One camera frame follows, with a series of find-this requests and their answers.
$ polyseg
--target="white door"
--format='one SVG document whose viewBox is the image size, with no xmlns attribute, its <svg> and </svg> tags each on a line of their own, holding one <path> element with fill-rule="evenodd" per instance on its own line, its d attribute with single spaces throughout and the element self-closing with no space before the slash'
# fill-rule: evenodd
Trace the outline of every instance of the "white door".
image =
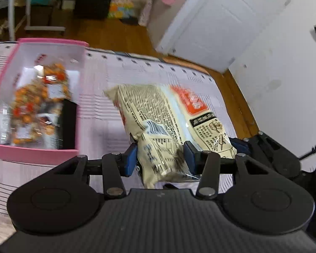
<svg viewBox="0 0 316 253">
<path fill-rule="evenodd" d="M 169 53 L 224 71 L 290 1 L 206 0 Z"/>
</svg>

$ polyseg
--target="metal screw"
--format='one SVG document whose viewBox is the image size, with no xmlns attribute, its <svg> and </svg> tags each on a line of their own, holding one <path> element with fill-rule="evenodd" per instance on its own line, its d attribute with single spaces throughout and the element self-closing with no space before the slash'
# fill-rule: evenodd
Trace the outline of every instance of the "metal screw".
<svg viewBox="0 0 316 253">
<path fill-rule="evenodd" d="M 205 197 L 211 197 L 215 194 L 215 189 L 211 187 L 202 187 L 199 189 L 199 193 Z"/>
<path fill-rule="evenodd" d="M 122 193 L 124 191 L 123 191 L 123 189 L 121 189 L 119 187 L 111 187 L 111 188 L 108 188 L 108 190 L 106 192 L 110 196 L 119 196 L 119 195 L 122 195 Z"/>
</svg>

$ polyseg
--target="beige snack bag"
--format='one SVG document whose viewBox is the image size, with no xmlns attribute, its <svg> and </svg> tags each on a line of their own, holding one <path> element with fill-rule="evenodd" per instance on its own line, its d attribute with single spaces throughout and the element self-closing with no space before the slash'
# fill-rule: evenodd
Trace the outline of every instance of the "beige snack bag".
<svg viewBox="0 0 316 253">
<path fill-rule="evenodd" d="M 158 181 L 194 178 L 183 157 L 183 143 L 233 158 L 236 150 L 207 105 L 192 91 L 173 85 L 118 85 L 105 91 L 120 110 L 127 134 L 137 141 L 137 159 L 146 188 Z"/>
</svg>

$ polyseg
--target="white label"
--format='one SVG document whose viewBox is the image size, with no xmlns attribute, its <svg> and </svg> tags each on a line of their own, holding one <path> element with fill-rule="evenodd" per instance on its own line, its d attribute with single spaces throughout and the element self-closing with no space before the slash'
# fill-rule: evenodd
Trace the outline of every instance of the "white label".
<svg viewBox="0 0 316 253">
<path fill-rule="evenodd" d="M 16 138 L 17 139 L 31 139 L 31 130 L 32 130 L 31 125 L 18 127 L 16 131 Z"/>
<path fill-rule="evenodd" d="M 57 83 L 55 85 L 48 85 L 48 95 L 49 98 L 65 98 L 63 93 L 62 85 Z"/>
</svg>

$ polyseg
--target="baseboard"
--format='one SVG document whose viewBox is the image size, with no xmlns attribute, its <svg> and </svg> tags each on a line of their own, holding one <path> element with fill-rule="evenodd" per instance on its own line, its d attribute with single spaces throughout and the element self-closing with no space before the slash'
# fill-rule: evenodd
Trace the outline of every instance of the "baseboard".
<svg viewBox="0 0 316 253">
<path fill-rule="evenodd" d="M 239 86 L 237 85 L 229 69 L 223 74 L 223 77 L 225 78 L 235 100 L 238 103 L 238 106 L 240 107 L 241 114 L 246 122 L 246 125 L 250 131 L 250 134 L 252 136 L 256 135 L 257 132 L 259 131 L 259 128 L 256 124 L 256 121 L 248 106 L 246 99 L 244 98 Z"/>
</svg>

